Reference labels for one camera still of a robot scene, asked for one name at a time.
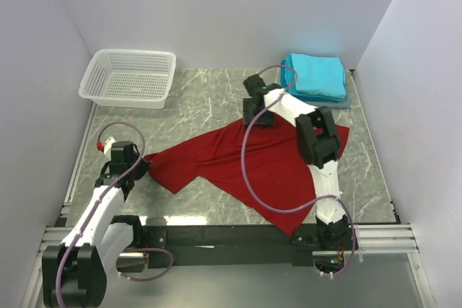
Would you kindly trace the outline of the red t shirt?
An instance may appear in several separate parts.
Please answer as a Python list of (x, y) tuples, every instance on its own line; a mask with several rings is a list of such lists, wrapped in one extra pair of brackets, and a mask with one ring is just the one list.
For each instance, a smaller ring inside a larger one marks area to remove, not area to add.
[[(264, 203), (291, 209), (314, 199), (314, 184), (310, 170), (298, 154), (295, 128), (279, 116), (274, 120), (273, 126), (251, 129), (245, 166), (253, 190)], [(240, 166), (245, 130), (242, 120), (236, 120), (169, 149), (148, 154), (145, 159), (151, 162), (149, 175), (171, 193), (178, 193), (196, 177), (203, 177), (291, 236), (309, 209), (278, 214), (256, 202), (245, 185)]]

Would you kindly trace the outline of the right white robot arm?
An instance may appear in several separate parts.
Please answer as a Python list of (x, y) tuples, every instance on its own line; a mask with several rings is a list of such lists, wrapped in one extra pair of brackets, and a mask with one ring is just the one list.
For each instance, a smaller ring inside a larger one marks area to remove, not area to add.
[[(306, 104), (278, 84), (267, 85), (259, 74), (246, 78), (243, 85), (249, 95), (244, 102), (243, 123), (247, 127), (240, 151), (240, 166), (247, 189), (259, 205), (278, 214), (293, 214), (316, 206), (318, 244), (335, 248), (350, 239), (355, 241), (351, 214), (341, 200), (338, 160), (341, 138), (327, 107)], [(297, 150), (310, 170), (315, 199), (296, 208), (279, 209), (264, 203), (254, 192), (245, 166), (245, 151), (252, 127), (264, 114), (272, 112), (295, 128)]]

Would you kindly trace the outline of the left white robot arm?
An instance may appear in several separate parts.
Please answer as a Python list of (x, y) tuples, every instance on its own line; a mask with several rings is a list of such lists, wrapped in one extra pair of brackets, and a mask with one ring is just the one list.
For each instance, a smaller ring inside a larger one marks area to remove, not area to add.
[(130, 141), (107, 142), (104, 147), (110, 159), (95, 181), (86, 209), (58, 245), (43, 251), (46, 307), (100, 306), (118, 256), (126, 248), (141, 244), (139, 217), (120, 216), (118, 210), (150, 163)]

